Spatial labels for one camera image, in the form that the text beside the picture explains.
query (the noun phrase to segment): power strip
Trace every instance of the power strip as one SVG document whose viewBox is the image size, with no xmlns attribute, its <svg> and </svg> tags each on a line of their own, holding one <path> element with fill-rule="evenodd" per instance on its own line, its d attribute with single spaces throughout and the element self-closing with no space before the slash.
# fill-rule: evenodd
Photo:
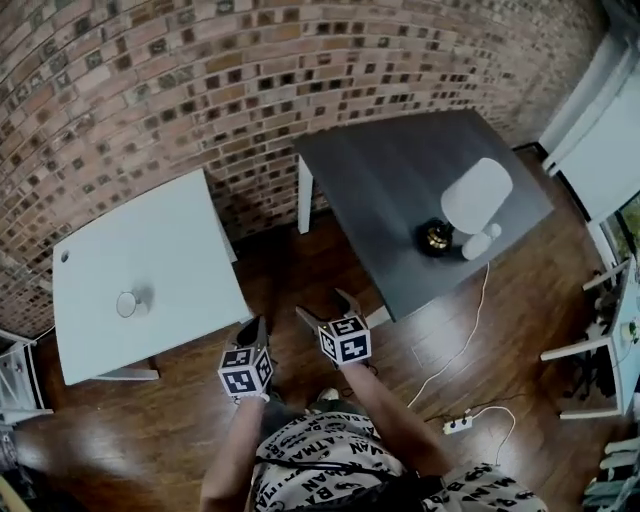
<svg viewBox="0 0 640 512">
<path fill-rule="evenodd" d="M 473 416 L 465 416 L 464 418 L 457 418 L 453 421 L 447 421 L 442 428 L 443 432 L 447 435 L 455 434 L 456 432 L 462 432 L 463 430 L 470 429 L 473 426 Z"/>
</svg>

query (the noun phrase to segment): white table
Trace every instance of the white table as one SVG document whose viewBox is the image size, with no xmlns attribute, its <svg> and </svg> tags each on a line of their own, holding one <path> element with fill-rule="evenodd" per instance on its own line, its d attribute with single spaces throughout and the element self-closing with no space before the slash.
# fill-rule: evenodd
<svg viewBox="0 0 640 512">
<path fill-rule="evenodd" d="M 620 299 L 611 329 L 606 336 L 554 350 L 547 350 L 540 355 L 540 359 L 543 361 L 550 361 L 600 347 L 607 347 L 609 350 L 616 389 L 616 407 L 564 411 L 560 414 L 560 418 L 566 420 L 604 418 L 626 414 L 629 409 L 629 405 L 633 400 L 633 392 L 640 376 L 640 344 L 632 345 L 627 342 L 621 334 L 621 327 L 634 318 L 640 317 L 640 286 L 636 281 L 637 269 L 637 262 L 635 258 L 631 257 L 626 262 L 589 281 L 582 287 L 586 291 L 623 272 Z"/>
<path fill-rule="evenodd" d="M 202 169 L 61 241 L 53 302 L 65 382 L 157 379 L 154 370 L 123 367 L 249 319 L 231 259 Z M 146 315 L 118 314 L 128 291 L 144 299 Z"/>
</svg>

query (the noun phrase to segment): brick wall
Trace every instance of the brick wall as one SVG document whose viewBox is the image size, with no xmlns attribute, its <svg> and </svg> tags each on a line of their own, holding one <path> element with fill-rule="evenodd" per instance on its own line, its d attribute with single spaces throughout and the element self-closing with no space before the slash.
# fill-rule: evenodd
<svg viewBox="0 0 640 512">
<path fill-rule="evenodd" d="M 0 5 L 0 326 L 25 335 L 53 245 L 132 197 L 204 167 L 237 239 L 295 218 L 304 132 L 474 108 L 530 142 L 603 35 L 591 0 Z"/>
</svg>

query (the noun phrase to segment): window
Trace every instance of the window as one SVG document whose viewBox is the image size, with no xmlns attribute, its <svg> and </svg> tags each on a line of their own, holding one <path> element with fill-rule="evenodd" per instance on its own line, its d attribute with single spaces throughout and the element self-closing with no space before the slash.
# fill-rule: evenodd
<svg viewBox="0 0 640 512">
<path fill-rule="evenodd" d="M 637 254 L 640 247 L 640 193 L 611 215 L 603 224 L 604 233 L 618 262 Z"/>
</svg>

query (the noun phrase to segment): table top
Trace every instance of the table top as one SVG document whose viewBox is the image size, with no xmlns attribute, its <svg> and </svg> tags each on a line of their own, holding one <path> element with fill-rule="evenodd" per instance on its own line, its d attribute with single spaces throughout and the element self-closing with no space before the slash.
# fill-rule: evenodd
<svg viewBox="0 0 640 512">
<path fill-rule="evenodd" d="M 552 210 L 534 177 L 472 110 L 336 128 L 300 137 L 295 146 L 393 320 L 452 290 Z M 473 261 L 453 252 L 425 256 L 414 239 L 416 228 L 433 217 L 444 219 L 442 192 L 482 157 L 500 163 L 513 180 L 513 191 L 492 219 L 502 235 Z"/>
<path fill-rule="evenodd" d="M 623 413 L 629 409 L 633 400 L 633 393 L 640 375 L 640 346 L 632 345 L 622 337 L 621 327 L 625 323 L 640 317 L 640 285 L 636 280 L 638 265 L 635 258 L 629 258 L 629 264 L 622 274 L 621 297 L 611 326 L 610 336 L 613 339 L 615 355 L 614 372 L 618 372 L 620 379 L 617 392 L 618 405 Z"/>
<path fill-rule="evenodd" d="M 249 317 L 221 230 L 200 169 L 57 244 L 53 301 L 65 382 L 116 370 Z M 116 301 L 132 290 L 144 297 L 148 313 L 122 318 Z"/>
</svg>

